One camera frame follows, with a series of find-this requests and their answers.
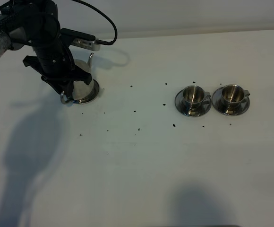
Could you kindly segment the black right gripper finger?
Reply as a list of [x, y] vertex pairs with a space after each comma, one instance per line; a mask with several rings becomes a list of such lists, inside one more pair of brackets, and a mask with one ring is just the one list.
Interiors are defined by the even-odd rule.
[[86, 85], [89, 85], [92, 81], [92, 75], [80, 67], [75, 67], [66, 75], [66, 79], [70, 81], [83, 81]]

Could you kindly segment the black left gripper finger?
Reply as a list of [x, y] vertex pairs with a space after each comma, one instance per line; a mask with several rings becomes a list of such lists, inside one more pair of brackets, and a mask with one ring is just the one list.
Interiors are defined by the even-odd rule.
[[68, 80], [62, 80], [67, 77], [69, 69], [62, 62], [56, 60], [39, 59], [34, 56], [26, 56], [23, 59], [26, 67], [31, 67], [41, 74], [41, 80], [50, 85], [59, 95], [68, 85]]

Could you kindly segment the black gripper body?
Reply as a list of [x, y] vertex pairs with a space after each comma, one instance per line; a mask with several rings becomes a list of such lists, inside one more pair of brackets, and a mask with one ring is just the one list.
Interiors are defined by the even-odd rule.
[[62, 62], [69, 71], [75, 69], [73, 55], [69, 47], [61, 39], [60, 31], [50, 28], [48, 31], [42, 29], [40, 33], [32, 38], [36, 57], [39, 59]]

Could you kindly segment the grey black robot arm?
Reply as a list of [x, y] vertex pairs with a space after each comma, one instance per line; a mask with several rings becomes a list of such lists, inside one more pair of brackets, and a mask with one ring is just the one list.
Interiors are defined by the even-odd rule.
[[61, 28], [58, 7], [52, 0], [10, 0], [0, 6], [0, 57], [7, 50], [30, 46], [35, 56], [23, 63], [41, 75], [59, 95], [63, 104], [83, 104], [93, 100], [99, 91], [91, 74], [92, 58], [75, 60], [71, 45], [99, 50], [95, 36]]

